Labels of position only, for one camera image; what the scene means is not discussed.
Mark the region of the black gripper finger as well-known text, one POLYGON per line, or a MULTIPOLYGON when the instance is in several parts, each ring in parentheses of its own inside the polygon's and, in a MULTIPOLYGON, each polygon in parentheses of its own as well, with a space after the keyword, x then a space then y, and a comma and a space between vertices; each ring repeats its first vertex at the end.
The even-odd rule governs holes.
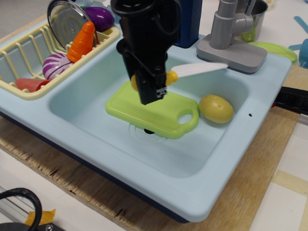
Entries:
POLYGON ((167 94, 166 73, 152 75, 151 73, 140 69, 135 72, 135 77, 142 104, 147 105, 161 100, 167 94))

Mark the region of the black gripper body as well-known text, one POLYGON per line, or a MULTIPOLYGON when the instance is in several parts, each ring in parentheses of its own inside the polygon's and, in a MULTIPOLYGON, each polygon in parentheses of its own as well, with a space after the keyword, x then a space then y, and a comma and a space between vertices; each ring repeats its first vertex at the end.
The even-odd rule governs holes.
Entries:
POLYGON ((117 50, 129 77, 143 69, 150 75, 165 72, 167 50, 179 40, 182 7, 179 0, 113 0, 123 39, 117 50))

